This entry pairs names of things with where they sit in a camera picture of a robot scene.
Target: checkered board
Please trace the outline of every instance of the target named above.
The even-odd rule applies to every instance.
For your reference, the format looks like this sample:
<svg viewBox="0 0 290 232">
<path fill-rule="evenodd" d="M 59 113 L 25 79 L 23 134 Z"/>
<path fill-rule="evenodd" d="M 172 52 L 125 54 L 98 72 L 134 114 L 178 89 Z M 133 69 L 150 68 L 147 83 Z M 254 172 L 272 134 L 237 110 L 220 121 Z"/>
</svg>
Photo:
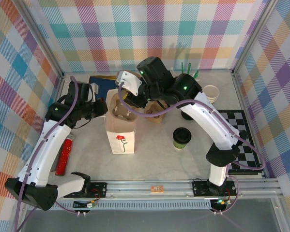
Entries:
<svg viewBox="0 0 290 232">
<path fill-rule="evenodd" d="M 248 126 L 248 122 L 243 110 L 219 110 L 220 114 L 231 124 L 233 127 L 239 131 L 245 130 L 248 133 L 248 138 L 246 139 L 251 145 L 254 146 L 252 141 L 251 132 Z M 257 154 L 251 150 L 250 147 L 246 145 L 239 146 L 240 154 L 237 158 L 237 162 L 249 167 L 260 167 L 259 158 Z M 229 169 L 229 174 L 258 174 L 262 170 L 250 170 L 245 169 L 237 164 L 232 163 Z"/>
</svg>

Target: plaid backdrop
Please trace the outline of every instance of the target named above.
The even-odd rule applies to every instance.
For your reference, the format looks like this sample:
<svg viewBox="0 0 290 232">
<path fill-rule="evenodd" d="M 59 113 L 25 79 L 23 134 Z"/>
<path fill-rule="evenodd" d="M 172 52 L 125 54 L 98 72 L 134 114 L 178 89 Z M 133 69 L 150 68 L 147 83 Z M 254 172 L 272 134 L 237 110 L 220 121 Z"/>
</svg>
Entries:
<svg viewBox="0 0 290 232">
<path fill-rule="evenodd" d="M 58 82 L 12 0 L 0 0 L 0 232 L 15 202 L 4 183 L 33 151 Z"/>
<path fill-rule="evenodd" d="M 280 0 L 238 80 L 271 177 L 290 210 L 290 0 Z"/>
<path fill-rule="evenodd" d="M 25 0 L 67 72 L 232 68 L 267 0 Z"/>
</svg>

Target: kraft paper bag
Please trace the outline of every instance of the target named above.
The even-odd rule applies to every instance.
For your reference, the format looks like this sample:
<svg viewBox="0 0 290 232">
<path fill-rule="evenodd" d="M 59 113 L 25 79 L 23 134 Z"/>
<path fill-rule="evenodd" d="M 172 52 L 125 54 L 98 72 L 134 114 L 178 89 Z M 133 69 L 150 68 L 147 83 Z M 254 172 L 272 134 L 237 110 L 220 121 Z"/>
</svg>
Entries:
<svg viewBox="0 0 290 232">
<path fill-rule="evenodd" d="M 117 89 L 108 91 L 106 104 L 108 112 L 105 124 L 112 153 L 134 154 L 137 115 L 129 112 L 120 103 Z"/>
</svg>

